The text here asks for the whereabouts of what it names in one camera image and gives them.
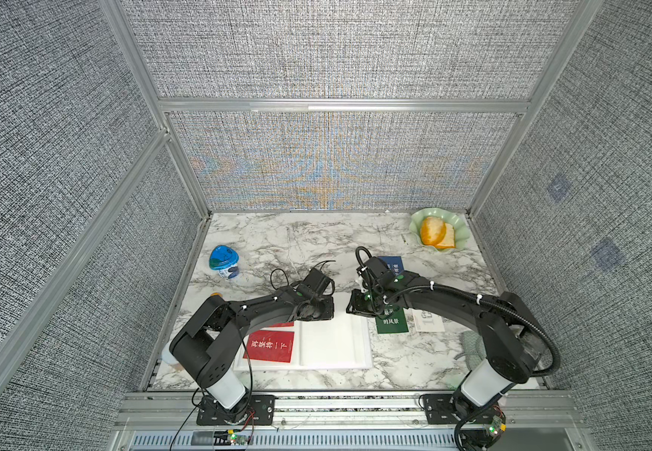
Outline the green glass plate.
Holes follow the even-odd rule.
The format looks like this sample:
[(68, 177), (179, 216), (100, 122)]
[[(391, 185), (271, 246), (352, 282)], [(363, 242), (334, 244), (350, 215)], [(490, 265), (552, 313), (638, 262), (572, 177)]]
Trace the green glass plate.
[(412, 214), (410, 218), (410, 232), (418, 238), (418, 241), (421, 245), (422, 241), (420, 238), (420, 228), (422, 222), (425, 218), (433, 216), (438, 217), (445, 222), (451, 224), (455, 228), (455, 248), (438, 250), (432, 246), (427, 246), (438, 251), (452, 251), (452, 250), (461, 250), (466, 247), (468, 239), (470, 238), (470, 229), (467, 227), (466, 222), (455, 212), (450, 212), (449, 210), (439, 209), (439, 208), (426, 208), (423, 210), (418, 210), (418, 212)]

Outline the aluminium front rail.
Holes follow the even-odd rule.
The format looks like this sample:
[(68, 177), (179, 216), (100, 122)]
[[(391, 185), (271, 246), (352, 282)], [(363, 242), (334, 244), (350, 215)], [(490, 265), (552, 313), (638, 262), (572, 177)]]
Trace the aluminium front rail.
[[(187, 392), (128, 394), (109, 450), (454, 450), (454, 428), (435, 424), (443, 391), (266, 391), (256, 418), (217, 425)], [(497, 450), (595, 450), (564, 391), (512, 391), (501, 401)]]

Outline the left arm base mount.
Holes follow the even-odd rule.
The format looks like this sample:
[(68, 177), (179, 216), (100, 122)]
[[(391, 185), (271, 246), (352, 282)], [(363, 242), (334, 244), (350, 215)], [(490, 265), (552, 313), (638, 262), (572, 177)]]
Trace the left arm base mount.
[(249, 421), (250, 425), (271, 426), (276, 400), (273, 395), (247, 395), (234, 408), (226, 410), (207, 395), (198, 404), (196, 425), (242, 428)]

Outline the blue card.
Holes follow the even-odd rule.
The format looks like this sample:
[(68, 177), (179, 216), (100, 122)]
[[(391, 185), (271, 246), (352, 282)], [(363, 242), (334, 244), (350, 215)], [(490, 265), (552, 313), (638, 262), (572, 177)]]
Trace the blue card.
[(401, 272), (405, 270), (402, 257), (380, 256), (380, 260), (382, 260), (394, 274), (401, 274)]

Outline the bread piece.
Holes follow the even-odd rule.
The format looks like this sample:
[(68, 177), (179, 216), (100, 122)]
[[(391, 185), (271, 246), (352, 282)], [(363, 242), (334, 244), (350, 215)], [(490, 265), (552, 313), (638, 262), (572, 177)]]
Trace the bread piece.
[(455, 228), (444, 220), (429, 216), (421, 224), (420, 238), (423, 245), (438, 250), (455, 248)]

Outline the green card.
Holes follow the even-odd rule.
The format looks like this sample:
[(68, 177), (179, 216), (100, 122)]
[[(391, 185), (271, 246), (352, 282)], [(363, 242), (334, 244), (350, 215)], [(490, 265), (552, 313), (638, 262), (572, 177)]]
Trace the green card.
[(376, 318), (378, 334), (406, 334), (408, 322), (404, 309), (390, 309), (384, 315)]

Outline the dark red card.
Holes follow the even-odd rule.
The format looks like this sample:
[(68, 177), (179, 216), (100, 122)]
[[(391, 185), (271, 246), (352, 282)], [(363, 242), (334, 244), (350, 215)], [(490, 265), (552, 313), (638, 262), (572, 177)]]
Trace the dark red card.
[(268, 326), (268, 329), (280, 329), (280, 328), (291, 328), (295, 325), (293, 322), (288, 322), (288, 323), (277, 323), (273, 324), (271, 326)]

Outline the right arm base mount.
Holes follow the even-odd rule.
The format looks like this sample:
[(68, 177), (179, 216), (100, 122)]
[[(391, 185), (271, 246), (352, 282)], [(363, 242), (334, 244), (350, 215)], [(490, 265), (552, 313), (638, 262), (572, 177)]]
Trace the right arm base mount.
[(418, 405), (429, 425), (454, 427), (458, 450), (489, 450), (506, 431), (506, 415), (499, 405), (500, 395), (483, 406), (473, 404), (460, 391), (451, 394), (424, 394)]

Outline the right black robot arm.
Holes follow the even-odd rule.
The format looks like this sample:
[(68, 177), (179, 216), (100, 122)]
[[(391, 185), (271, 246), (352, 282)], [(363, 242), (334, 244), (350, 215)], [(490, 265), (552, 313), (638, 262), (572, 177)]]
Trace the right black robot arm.
[(553, 374), (562, 356), (519, 296), (471, 293), (438, 284), (415, 272), (377, 278), (362, 270), (362, 289), (354, 289), (346, 311), (386, 318), (391, 310), (413, 309), (457, 322), (481, 336), (486, 358), (455, 392), (471, 409), (490, 406), (516, 385)]

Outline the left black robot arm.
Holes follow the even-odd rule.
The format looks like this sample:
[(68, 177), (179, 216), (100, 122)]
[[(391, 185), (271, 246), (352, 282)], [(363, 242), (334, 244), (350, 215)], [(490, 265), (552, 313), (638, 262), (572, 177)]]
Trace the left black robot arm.
[(278, 323), (330, 321), (333, 317), (333, 296), (310, 289), (286, 286), (239, 302), (226, 302), (214, 295), (175, 335), (169, 351), (222, 409), (240, 413), (250, 390), (231, 366), (247, 336)]

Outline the blue lidded cup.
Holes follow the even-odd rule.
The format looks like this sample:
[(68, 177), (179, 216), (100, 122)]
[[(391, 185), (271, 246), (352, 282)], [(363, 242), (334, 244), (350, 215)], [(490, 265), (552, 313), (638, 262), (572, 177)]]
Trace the blue lidded cup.
[(239, 254), (227, 245), (216, 246), (209, 256), (209, 268), (225, 279), (239, 275)]

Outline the white card grey print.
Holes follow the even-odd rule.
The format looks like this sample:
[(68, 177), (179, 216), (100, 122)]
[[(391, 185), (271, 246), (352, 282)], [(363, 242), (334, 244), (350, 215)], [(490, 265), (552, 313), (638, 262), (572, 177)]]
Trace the white card grey print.
[(420, 334), (440, 334), (445, 332), (442, 317), (423, 310), (412, 313), (415, 329)]

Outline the large red card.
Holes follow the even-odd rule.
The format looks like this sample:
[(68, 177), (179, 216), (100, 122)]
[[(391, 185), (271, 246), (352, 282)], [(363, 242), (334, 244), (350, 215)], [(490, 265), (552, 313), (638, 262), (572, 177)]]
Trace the large red card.
[(246, 351), (251, 360), (290, 364), (295, 338), (293, 330), (257, 331), (246, 338)]

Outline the green folded cloth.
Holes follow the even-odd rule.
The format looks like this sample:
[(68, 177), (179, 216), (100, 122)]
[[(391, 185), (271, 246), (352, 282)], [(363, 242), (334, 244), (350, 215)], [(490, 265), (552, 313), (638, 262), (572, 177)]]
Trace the green folded cloth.
[(468, 370), (475, 370), (486, 358), (486, 348), (480, 334), (466, 331), (460, 336), (462, 353)]

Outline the white photo album book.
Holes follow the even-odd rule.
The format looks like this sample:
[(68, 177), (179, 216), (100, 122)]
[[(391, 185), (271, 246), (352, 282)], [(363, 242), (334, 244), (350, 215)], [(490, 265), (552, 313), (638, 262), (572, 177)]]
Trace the white photo album book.
[(290, 364), (251, 360), (239, 350), (234, 370), (351, 370), (369, 369), (373, 364), (368, 321), (338, 311), (330, 321), (295, 322), (294, 354)]

